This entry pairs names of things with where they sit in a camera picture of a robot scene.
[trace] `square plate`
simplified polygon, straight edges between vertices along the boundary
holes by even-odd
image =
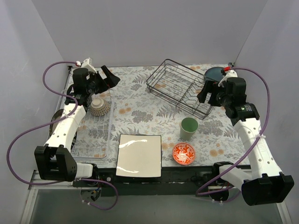
[[[116,175],[161,176],[161,136],[121,134]]]

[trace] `green cup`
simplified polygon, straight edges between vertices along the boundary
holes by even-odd
[[[198,129],[198,123],[194,118],[185,118],[181,122],[180,137],[189,140]]]

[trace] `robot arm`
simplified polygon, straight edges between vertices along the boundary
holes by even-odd
[[[221,179],[237,187],[248,205],[283,202],[294,186],[293,178],[283,174],[269,150],[265,137],[260,136],[259,114],[253,104],[246,102],[245,91],[245,80],[237,77],[234,70],[230,70],[219,83],[206,81],[203,90],[198,94],[199,102],[204,103],[207,94],[211,93],[209,104],[225,108],[226,115],[231,119],[246,151],[256,138],[260,137],[248,155],[251,175],[233,168]],[[214,164],[219,169],[219,173],[232,165],[229,162]]]
[[[81,68],[73,71],[74,84],[67,90],[67,95],[76,98],[78,107],[72,115],[58,122],[44,146],[36,147],[34,154],[41,179],[71,182],[93,175],[94,165],[75,162],[71,155],[71,147],[77,128],[91,103],[92,95],[105,92],[120,81],[106,66],[101,68],[104,75],[100,75],[91,66],[90,59],[86,59]],[[71,112],[75,105],[72,99],[67,98],[62,116]]]

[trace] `patterned tablecloth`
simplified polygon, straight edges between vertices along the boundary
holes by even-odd
[[[226,65],[200,64],[189,67],[204,74],[207,69],[214,66]],[[149,93],[145,81],[156,68],[151,66],[109,68],[121,81],[114,88],[114,120],[107,156],[92,161],[98,167],[116,167],[121,133],[161,135],[162,166],[180,166],[172,158],[172,148],[182,142],[179,137],[181,120],[192,115]],[[245,153],[241,139],[226,117],[224,108],[214,108],[204,120],[195,119],[199,123],[199,128],[188,143],[196,150],[196,159],[190,166],[213,165],[219,161],[235,162]],[[249,164],[248,159],[241,164]]]

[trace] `orange bowl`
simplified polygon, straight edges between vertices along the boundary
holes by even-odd
[[[195,150],[190,144],[180,142],[173,147],[172,157],[181,165],[189,165],[195,160]]]

